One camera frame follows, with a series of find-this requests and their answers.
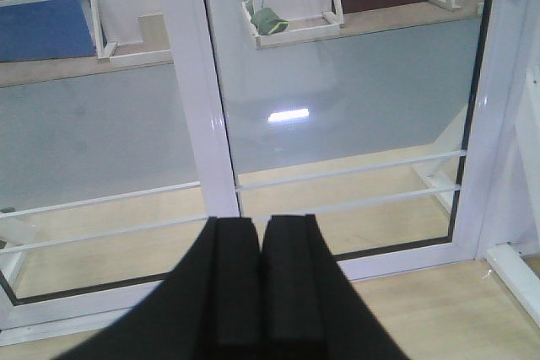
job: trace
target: black object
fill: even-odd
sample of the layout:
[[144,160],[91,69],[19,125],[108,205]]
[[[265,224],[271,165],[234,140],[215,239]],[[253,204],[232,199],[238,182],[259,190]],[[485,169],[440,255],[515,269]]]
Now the black object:
[[57,360],[408,360],[354,291],[314,215],[209,218],[170,275]]
[[146,299],[57,360],[256,358],[258,261],[257,233],[249,219],[210,218]]
[[314,215],[272,217],[262,268],[265,358],[408,359],[333,259]]
[[272,217],[261,260],[265,358],[327,359],[310,250],[304,217]]

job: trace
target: sliding glass door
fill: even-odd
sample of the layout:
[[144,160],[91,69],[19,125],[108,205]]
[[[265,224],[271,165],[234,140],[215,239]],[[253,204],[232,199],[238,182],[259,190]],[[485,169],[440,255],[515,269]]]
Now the sliding glass door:
[[205,1],[243,215],[314,212],[338,259],[451,242],[485,0]]
[[96,56],[0,64],[0,344],[106,325],[207,216],[315,213],[351,279],[475,256],[506,0],[85,1]]

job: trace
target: wooden floor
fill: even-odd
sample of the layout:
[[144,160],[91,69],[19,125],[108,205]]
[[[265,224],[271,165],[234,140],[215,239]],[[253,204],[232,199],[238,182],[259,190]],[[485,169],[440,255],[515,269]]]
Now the wooden floor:
[[[413,360],[538,360],[540,330],[484,261],[355,282]],[[46,360],[92,332],[0,347],[2,360]]]
[[[242,185],[411,158],[425,146],[264,170],[240,176]],[[319,206],[424,189],[410,166],[333,176],[243,191],[245,216],[260,239],[270,214],[313,212]],[[41,213],[21,220],[37,227],[35,242],[204,216],[199,188]],[[434,196],[317,213],[332,253],[340,254],[447,235],[449,215]],[[13,290],[19,298],[168,272],[197,237],[203,221],[32,250]]]

